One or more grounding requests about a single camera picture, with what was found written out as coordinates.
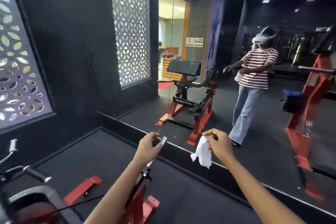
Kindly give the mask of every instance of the light blue jeans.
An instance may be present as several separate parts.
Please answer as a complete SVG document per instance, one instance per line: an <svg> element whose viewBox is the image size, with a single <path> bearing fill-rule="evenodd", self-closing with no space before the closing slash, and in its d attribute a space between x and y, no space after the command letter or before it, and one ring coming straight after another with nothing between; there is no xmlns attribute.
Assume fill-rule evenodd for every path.
<svg viewBox="0 0 336 224"><path fill-rule="evenodd" d="M239 85L239 96L233 112L233 128L229 134L233 141L239 144L243 142L264 91Z"/></svg>

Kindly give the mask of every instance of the decorative lattice panel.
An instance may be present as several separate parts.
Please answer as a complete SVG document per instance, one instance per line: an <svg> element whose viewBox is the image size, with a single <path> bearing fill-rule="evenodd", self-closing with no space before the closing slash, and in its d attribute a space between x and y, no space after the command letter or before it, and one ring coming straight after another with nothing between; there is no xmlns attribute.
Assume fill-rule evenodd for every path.
<svg viewBox="0 0 336 224"><path fill-rule="evenodd" d="M151 76L149 0L112 0L121 87Z"/></svg>
<svg viewBox="0 0 336 224"><path fill-rule="evenodd" d="M0 129L51 112L15 0L0 0Z"/></svg>

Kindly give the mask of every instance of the red mat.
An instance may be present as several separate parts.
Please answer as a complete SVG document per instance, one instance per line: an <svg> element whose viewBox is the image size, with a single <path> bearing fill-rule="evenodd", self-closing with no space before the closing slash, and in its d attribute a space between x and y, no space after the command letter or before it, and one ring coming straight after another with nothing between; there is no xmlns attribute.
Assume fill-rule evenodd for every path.
<svg viewBox="0 0 336 224"><path fill-rule="evenodd" d="M174 85L173 82L159 82L159 90L163 90L171 85Z"/></svg>

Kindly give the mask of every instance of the red and white striped t-shirt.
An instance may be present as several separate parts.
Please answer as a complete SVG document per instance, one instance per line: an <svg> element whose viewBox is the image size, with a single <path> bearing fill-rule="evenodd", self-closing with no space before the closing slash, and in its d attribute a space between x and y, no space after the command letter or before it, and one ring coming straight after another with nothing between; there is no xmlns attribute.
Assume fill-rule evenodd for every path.
<svg viewBox="0 0 336 224"><path fill-rule="evenodd" d="M241 60L244 61L244 67L256 68L263 66L266 61L271 62L274 65L278 54L278 51L273 48L265 50L255 49L249 51ZM262 73L244 74L242 75L239 84L250 88L268 89L267 71Z"/></svg>

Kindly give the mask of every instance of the purple wall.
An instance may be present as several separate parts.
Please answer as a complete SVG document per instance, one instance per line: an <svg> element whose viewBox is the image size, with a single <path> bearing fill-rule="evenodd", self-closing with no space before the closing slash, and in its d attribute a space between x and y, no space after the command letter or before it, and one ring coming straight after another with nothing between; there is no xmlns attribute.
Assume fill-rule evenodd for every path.
<svg viewBox="0 0 336 224"><path fill-rule="evenodd" d="M225 0L211 1L210 14L210 30L208 32L208 47L206 55L206 68L210 69L212 65L216 64L216 54L218 47L218 39L222 30L222 22L224 15Z"/></svg>

